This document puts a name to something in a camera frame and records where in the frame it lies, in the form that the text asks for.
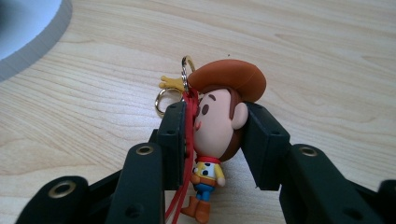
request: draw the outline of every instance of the toy figurine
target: toy figurine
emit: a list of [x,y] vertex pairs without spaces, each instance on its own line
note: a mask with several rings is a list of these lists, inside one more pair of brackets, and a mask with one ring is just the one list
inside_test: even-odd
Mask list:
[[248,119],[244,101],[262,97],[266,81],[255,65],[238,60],[209,63],[188,77],[191,87],[203,93],[193,125],[193,145],[197,155],[191,183],[197,191],[181,213],[200,223],[209,220],[211,192],[225,185],[220,163],[240,148],[243,126]]

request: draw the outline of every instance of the wooden table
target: wooden table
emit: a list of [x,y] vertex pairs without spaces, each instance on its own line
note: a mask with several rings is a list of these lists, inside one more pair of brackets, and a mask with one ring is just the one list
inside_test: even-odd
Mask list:
[[[118,171],[128,149],[159,127],[160,76],[178,77],[186,54],[197,67],[256,64],[268,82],[257,103],[293,144],[322,149],[369,189],[396,177],[395,1],[73,5],[60,42],[0,83],[0,223],[13,223],[56,177],[91,184]],[[278,192],[255,188],[242,152],[223,169],[227,186],[211,197],[211,223],[285,222]]]

